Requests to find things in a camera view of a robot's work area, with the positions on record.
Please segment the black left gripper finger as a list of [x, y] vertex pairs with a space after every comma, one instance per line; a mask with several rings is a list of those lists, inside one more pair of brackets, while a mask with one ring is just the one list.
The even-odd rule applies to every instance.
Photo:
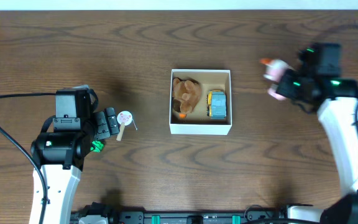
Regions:
[[116, 112], [113, 107], [108, 107], [104, 110], [106, 115], [106, 122], [108, 125], [110, 135], [119, 134], [119, 124], [116, 118]]
[[99, 111], [93, 114], [94, 122], [96, 124], [95, 140], [103, 140], [110, 137], [110, 131], [106, 115], [103, 111]]

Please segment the pig face lollipop toy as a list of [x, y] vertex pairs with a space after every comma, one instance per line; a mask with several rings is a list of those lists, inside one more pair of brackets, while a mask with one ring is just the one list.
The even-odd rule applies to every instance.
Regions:
[[116, 137], [117, 141], [121, 141], [122, 137], [124, 135], [124, 130], [126, 128], [126, 126], [129, 126], [131, 124], [134, 125], [135, 129], [138, 130], [136, 124], [135, 124], [135, 120], [134, 120], [134, 116], [130, 111], [122, 111], [117, 115], [117, 122], [119, 124], [119, 133]]

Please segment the pink white plush toy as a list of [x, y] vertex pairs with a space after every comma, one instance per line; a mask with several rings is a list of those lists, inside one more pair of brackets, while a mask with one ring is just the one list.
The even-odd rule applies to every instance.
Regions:
[[280, 59], [262, 58], [260, 63], [266, 66], [264, 78], [273, 82], [268, 89], [268, 94], [279, 101], [286, 100], [284, 96], [277, 93], [277, 87], [284, 73], [289, 69], [293, 70], [293, 68]]

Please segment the brown plush toy with orange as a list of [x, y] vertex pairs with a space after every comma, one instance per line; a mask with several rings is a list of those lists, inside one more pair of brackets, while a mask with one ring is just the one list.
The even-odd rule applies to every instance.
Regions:
[[178, 113], [180, 119], [193, 112], [201, 98], [201, 87], [191, 80], [173, 79], [172, 108]]

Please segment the yellow grey toy truck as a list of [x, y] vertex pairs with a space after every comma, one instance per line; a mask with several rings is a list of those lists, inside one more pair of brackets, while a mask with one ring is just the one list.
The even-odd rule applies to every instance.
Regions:
[[211, 119], [226, 118], [226, 95], [221, 90], [211, 90], [207, 95], [207, 116]]

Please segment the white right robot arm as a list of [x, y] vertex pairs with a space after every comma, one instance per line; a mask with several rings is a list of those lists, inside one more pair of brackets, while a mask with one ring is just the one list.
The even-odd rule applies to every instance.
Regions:
[[294, 104], [313, 107], [328, 137], [342, 197], [325, 209], [292, 205], [285, 218], [274, 223], [358, 223], [358, 84], [343, 79], [338, 68], [272, 68], [265, 77], [273, 82], [269, 94]]

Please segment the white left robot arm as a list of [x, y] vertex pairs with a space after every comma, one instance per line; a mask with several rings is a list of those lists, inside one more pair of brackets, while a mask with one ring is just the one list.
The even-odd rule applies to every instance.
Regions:
[[119, 133], [110, 107], [89, 116], [49, 117], [31, 145], [36, 167], [30, 223], [69, 223], [85, 157]]

